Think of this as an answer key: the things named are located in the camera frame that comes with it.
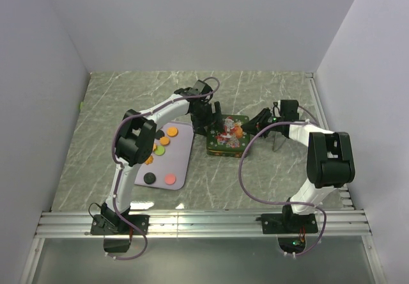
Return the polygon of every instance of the table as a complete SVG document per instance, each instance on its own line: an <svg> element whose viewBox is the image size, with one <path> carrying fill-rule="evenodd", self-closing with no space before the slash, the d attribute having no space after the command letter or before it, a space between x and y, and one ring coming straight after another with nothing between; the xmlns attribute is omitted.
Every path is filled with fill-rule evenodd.
<svg viewBox="0 0 409 284"><path fill-rule="evenodd" d="M316 114L308 80L302 72L93 72L52 206L53 211L83 211L102 203L112 186L115 165L111 141L126 110L149 108L177 88L216 76L221 87L212 101L222 113L250 118L280 99L297 99ZM190 122L190 116L177 119ZM243 165L247 189L258 198L286 201L305 182L307 148L278 135L258 139ZM206 138L193 140L184 187L178 191L135 186L133 209L255 209L238 184L238 161L206 154ZM326 209L343 207L338 191L324 201Z"/></svg>

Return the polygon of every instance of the wire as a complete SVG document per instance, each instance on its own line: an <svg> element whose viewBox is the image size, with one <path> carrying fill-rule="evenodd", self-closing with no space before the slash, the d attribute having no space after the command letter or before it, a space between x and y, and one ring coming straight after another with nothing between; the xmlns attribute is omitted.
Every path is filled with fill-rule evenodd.
<svg viewBox="0 0 409 284"><path fill-rule="evenodd" d="M165 108L166 106L168 106L168 105L170 105L170 104L173 104L174 102L177 102L177 101L179 101L179 100L201 99L201 98L203 98L203 97L208 97L208 96L214 94L214 93L220 88L220 81L219 81L216 77L214 77L214 76L209 76L209 77L205 78L203 81L207 81L207 80L209 80L209 79L214 79L214 80L217 82L217 87L216 87L216 89L214 89L213 91L211 91L211 92L209 92L209 93L205 93L205 94L192 95L192 96L188 96L188 97L178 97L178 98L176 98L176 99L174 99L174 100L170 100L170 101L168 101L168 102L162 104L161 106L158 106L158 107L155 108L152 112L151 112L151 111L148 111L148 112L146 112L146 113L139 113L139 114L135 114L135 115L133 115L133 116L129 116L129 117L123 119L123 120L121 121L121 123L119 124L118 128L116 129L116 132L115 132L115 135L114 135L114 139L112 140L112 145L111 145L111 156L112 156L113 161L114 161L116 164L119 164L119 165L121 166L121 169L118 171L118 174L117 174L117 177L116 177L115 186L114 186L114 191L113 191L113 196L112 196L112 204L113 204L113 206L114 206L114 210L115 210L116 215L117 215L123 222L125 222L128 226L130 226L131 228L133 228L134 230L136 230L138 233L140 233L140 234L142 235L142 237L143 237L143 239L144 239L144 241L145 241L145 245L144 245L143 249L142 249L138 254L136 254L136 255L134 255L134 256L121 257L121 256L115 256L115 255L113 255L112 253L109 253L108 256L112 257L113 259L116 259L116 260L133 260L133 259L135 259L135 258L140 257L140 256L146 251L146 248L148 247L148 239L146 238L146 234L145 234L140 228L138 228L136 225L134 225L133 223L131 223L130 221L128 221L127 219L125 219L125 218L121 215L121 212L118 210L118 206L116 205L116 197L117 197L117 194L118 194L118 188L119 188L119 186L120 186L120 180L121 180L122 172L123 172L123 169L124 169L124 163L121 162L119 159L116 158L116 155L115 155L115 142L116 142L116 138L118 137L118 134L120 133L120 130L121 130L122 126L123 126L124 124L126 124L126 123L127 123L128 121L130 121L130 120L133 120L133 119L136 119L136 118L140 118L140 117L142 117L142 116L148 116L148 115L151 115L151 114L153 114L153 113L156 113L157 111L159 111L159 110Z"/></svg>
<svg viewBox="0 0 409 284"><path fill-rule="evenodd" d="M98 206L99 209L101 209L101 205L99 205L98 203L92 202L91 204L89 204L88 214L92 217L92 219L94 219L94 221L96 221L95 217L91 214L91 211L90 211L91 206L94 205L94 204L95 204L96 206Z"/></svg>
<svg viewBox="0 0 409 284"><path fill-rule="evenodd" d="M320 124L320 123L318 123L318 119L313 115L312 112L310 112L310 110L308 110L307 108L305 108L305 107L303 107L303 106L301 106L301 105L298 105L298 108L304 110L304 111L313 119L313 121L314 121L314 123L315 123L316 125L319 125L319 124Z"/></svg>
<svg viewBox="0 0 409 284"><path fill-rule="evenodd" d="M270 124L269 126L265 127L264 129L262 129L260 132L258 132L250 141L250 143L246 146L242 158L240 159L240 163L238 165L238 181L240 183L240 187L243 189L244 193L249 196L250 198L252 198L254 201L260 202L260 203L264 203L264 204L268 204L268 205L305 205L305 206L311 206L314 207L315 209L319 210L320 212L322 212L323 216L324 216L324 220L323 220L323 224L322 224L322 229L320 234L318 235L317 239L315 240L315 242L312 244L311 247L309 247L308 249L306 249L305 251L301 252L301 253L297 253L295 254L295 256L300 256L300 255L304 255L306 253L308 253L310 250L312 250L321 240L322 235L324 234L324 230L325 230L325 226L327 225L327 214L325 213L325 211L319 207L319 206L315 206L312 203L307 203L307 202L271 202L271 201L266 201L266 200L262 200L259 198L256 198L255 196L253 196L245 187L243 184L243 177L242 177L242 168L243 168L243 161L245 156L247 155L247 153L250 150L250 147L253 145L253 143L255 142L255 140L257 138L259 138L262 134L264 134L266 131L268 131L269 129L272 129L273 127L276 126L280 126L280 125L307 125L308 122L277 122L277 123L273 123Z"/></svg>

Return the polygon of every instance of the red circle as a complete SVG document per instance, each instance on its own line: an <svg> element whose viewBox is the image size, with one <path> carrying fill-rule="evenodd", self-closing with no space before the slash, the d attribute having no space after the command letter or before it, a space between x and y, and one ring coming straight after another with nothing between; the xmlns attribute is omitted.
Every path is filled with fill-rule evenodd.
<svg viewBox="0 0 409 284"><path fill-rule="evenodd" d="M169 173L165 176L165 183L167 185L173 185L176 182L176 175L173 173Z"/></svg>

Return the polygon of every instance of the gray wall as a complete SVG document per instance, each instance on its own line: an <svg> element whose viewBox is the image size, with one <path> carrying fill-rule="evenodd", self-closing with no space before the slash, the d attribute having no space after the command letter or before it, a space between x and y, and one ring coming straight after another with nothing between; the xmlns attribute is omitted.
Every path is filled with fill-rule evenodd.
<svg viewBox="0 0 409 284"><path fill-rule="evenodd" d="M90 71L315 71L353 0L51 0Z"/></svg>
<svg viewBox="0 0 409 284"><path fill-rule="evenodd" d="M50 208L87 78L48 0L0 0L0 283Z"/></svg>
<svg viewBox="0 0 409 284"><path fill-rule="evenodd" d="M355 0L318 69L330 126L351 134L364 207L390 283L409 278L409 0Z"/></svg>

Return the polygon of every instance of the purple cable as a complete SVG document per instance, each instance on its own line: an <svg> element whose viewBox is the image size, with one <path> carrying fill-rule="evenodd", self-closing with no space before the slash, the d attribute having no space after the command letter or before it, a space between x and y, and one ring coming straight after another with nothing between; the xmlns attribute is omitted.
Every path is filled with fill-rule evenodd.
<svg viewBox="0 0 409 284"><path fill-rule="evenodd" d="M166 106L168 106L168 105L170 105L170 104L173 104L174 102L177 102L177 101L179 101L179 100L201 99L202 97L208 97L208 96L214 94L214 93L219 89L219 87L220 87L220 81L219 81L216 77L214 77L214 76L207 77L207 78L204 79L203 81L207 81L207 80L209 80L209 79L214 79L214 80L217 82L217 87L216 87L216 89L214 89L213 91L211 91L211 92L209 92L209 93L206 93L206 94L193 95L193 96L190 96L190 97L178 97L178 98L176 98L176 99L174 99L174 100L170 100L169 102L166 102L166 103L162 104L162 105L159 106L158 108L155 108L152 112L149 111L149 112L147 112L147 113L141 113L141 114L135 114L135 115L133 115L133 116L129 116L128 118L125 118L124 120L122 120L121 123L119 124L118 128L116 129L116 132L115 132L115 135L114 135L114 139L113 139L112 145L111 145L111 155L112 155L112 159L114 160L114 162L115 162L116 164L119 164L119 165L121 166L121 169L120 169L120 171L118 172L118 176L116 177L115 187L114 187L114 193L113 193L113 196L112 196L112 204L114 205L114 210L115 210L115 213L118 215L118 217L119 217L123 222L125 222L127 225L129 225L131 228L133 228L134 230L136 230L137 232L139 232L139 233L143 236L143 239L144 239L144 241L145 241L145 245L144 245L143 249L142 249L138 254L136 254L136 255L134 255L134 256L130 256L130 257L120 257L120 256L116 256L116 255L113 255L113 254L109 253L108 255L109 255L110 257L112 257L113 259L116 259L116 260L133 260L134 258L140 257L140 256L146 251L146 248L148 247L148 239L146 238L145 233L144 233L140 228L138 228L136 225L133 225L130 221L126 220L126 219L121 215L120 211L118 210L118 207L116 206L116 195L117 195L118 188L119 188L119 186L120 186L120 180L121 180L122 171L123 171L123 168L124 168L123 163L120 162L120 161L116 158L116 156L115 156L115 142L116 142L116 138L118 137L118 134L120 133L120 129L122 128L122 126L123 126L125 123L127 123L127 122L130 121L130 120L133 120L133 119L136 119L136 118L140 118L140 117L142 117L142 116L148 116L148 115L151 115L152 113L156 113L157 111L159 111L159 110L165 108Z"/></svg>
<svg viewBox="0 0 409 284"><path fill-rule="evenodd" d="M312 112L310 112L310 110L306 109L305 107L298 105L299 108L301 108L302 110L304 110L315 122L316 125L319 125L318 123L318 119L313 115Z"/></svg>
<svg viewBox="0 0 409 284"><path fill-rule="evenodd" d="M322 238L322 235L324 234L324 230L325 230L325 226L327 225L327 214L325 213L325 211L319 207L319 206L315 206L312 203L307 203L307 202L270 202L270 201L266 201L266 200L261 200L259 198L256 198L255 196L253 196L250 192L248 192L248 190L244 187L243 184L243 178L242 178L242 167L243 167L243 161L245 156L247 155L250 147L252 146L252 144L255 142L255 140L257 138L259 138L264 132L266 132L268 129L272 129L273 127L276 126L280 126L280 125L307 125L308 122L277 122L277 123L273 123L267 127L265 127L264 129L262 129L259 133L257 133L253 139L251 139L249 145L247 145L247 147L245 148L242 158L240 159L240 163L238 165L238 181L240 183L240 187L243 189L244 193L249 196L250 198L252 198L254 201L260 202L260 203L264 203L264 204L269 204L269 205L306 205L306 206L311 206L314 207L315 209L318 209L320 212L323 213L324 215L324 221L322 224L322 229L320 234L318 235L318 238L315 240L314 244L312 244L311 247L309 247L308 249L306 249L305 251L296 254L295 256L300 256L303 254L306 254L307 252L309 252L310 250L313 249L313 247L315 247L319 241Z"/></svg>

